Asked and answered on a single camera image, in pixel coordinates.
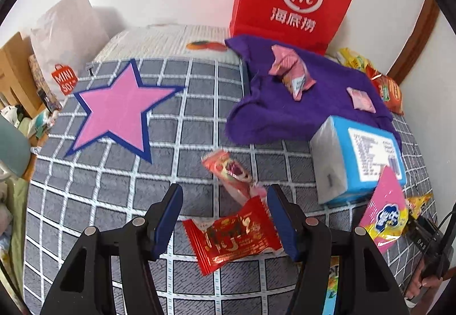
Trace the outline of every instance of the teal container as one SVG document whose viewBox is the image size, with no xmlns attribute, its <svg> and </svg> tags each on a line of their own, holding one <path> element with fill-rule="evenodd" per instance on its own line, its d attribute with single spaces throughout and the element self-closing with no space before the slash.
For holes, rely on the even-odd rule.
<svg viewBox="0 0 456 315">
<path fill-rule="evenodd" d="M 0 115 L 0 180 L 8 172 L 21 177 L 30 161 L 28 139 Z"/>
</svg>

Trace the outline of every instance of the human hand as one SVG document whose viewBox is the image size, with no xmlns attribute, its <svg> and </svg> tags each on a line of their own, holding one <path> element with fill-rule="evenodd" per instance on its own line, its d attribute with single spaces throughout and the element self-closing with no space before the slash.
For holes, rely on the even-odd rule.
<svg viewBox="0 0 456 315">
<path fill-rule="evenodd" d="M 443 278 L 437 278 L 436 276 L 430 276 L 428 278 L 421 278 L 421 273 L 425 268 L 425 262 L 423 259 L 420 260 L 413 278 L 410 280 L 409 287 L 405 293 L 405 297 L 411 300 L 414 296 L 419 295 L 421 287 L 426 288 L 439 288 L 443 282 Z"/>
</svg>

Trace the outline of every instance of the gray checkered fabric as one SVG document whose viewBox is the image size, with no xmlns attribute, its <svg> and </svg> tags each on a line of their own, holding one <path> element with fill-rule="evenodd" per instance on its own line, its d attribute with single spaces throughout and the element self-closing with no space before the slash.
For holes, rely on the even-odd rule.
<svg viewBox="0 0 456 315">
<path fill-rule="evenodd" d="M 201 156 L 223 147 L 262 185 L 278 183 L 290 201 L 308 216 L 333 228 L 350 230 L 366 202 L 329 208 L 317 202 L 308 143 L 281 141 L 238 146 L 225 136 L 226 117 L 243 96 L 242 66 L 217 61 L 138 59 L 147 84 L 186 86 L 183 93 L 148 114 L 153 164 L 109 138 L 64 157 L 81 125 L 84 110 L 70 96 L 36 163 L 27 208 L 25 301 L 38 314 L 72 245 L 86 226 L 117 228 L 143 215 L 163 197 L 170 183 L 184 190 L 167 252 L 150 263 L 165 314 L 237 315 L 286 312 L 298 269 L 284 253 L 250 256 L 203 277 L 182 221 L 212 220 L 239 210 L 239 205 L 201 165 Z M 94 77 L 82 77 L 76 90 L 110 83 L 126 61 L 98 63 Z M 431 190 L 418 146 L 403 117 L 394 126 L 404 141 L 407 196 Z M 434 201 L 426 215 L 436 219 Z M 402 284 L 416 265 L 418 251 L 405 237 L 385 254 Z M 118 314 L 125 314 L 118 260 L 113 260 L 113 287 Z"/>
</svg>

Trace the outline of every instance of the blue and white box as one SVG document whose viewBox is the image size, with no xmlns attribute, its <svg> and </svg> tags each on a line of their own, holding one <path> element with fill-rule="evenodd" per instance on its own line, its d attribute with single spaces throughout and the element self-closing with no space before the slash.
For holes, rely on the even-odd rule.
<svg viewBox="0 0 456 315">
<path fill-rule="evenodd" d="M 401 186 L 407 177 L 392 133 L 334 115 L 311 142 L 318 203 L 353 201 L 373 192 L 385 165 Z"/>
</svg>

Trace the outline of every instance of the small pink packet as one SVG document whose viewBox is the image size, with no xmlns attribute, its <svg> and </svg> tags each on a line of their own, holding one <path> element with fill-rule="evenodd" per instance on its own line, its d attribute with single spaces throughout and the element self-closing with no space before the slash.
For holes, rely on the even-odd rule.
<svg viewBox="0 0 456 315">
<path fill-rule="evenodd" d="M 361 111 L 377 113 L 368 93 L 365 91 L 352 89 L 351 87 L 347 87 L 347 91 L 352 97 L 353 108 L 359 109 Z"/>
<path fill-rule="evenodd" d="M 409 210 L 396 174 L 385 166 L 359 226 L 385 253 L 399 239 L 408 219 Z"/>
<path fill-rule="evenodd" d="M 281 76 L 282 82 L 293 95 L 295 101 L 300 101 L 302 92 L 309 90 L 316 81 L 311 77 L 306 64 L 295 50 L 280 45 L 271 47 L 275 56 L 269 74 Z"/>
</svg>

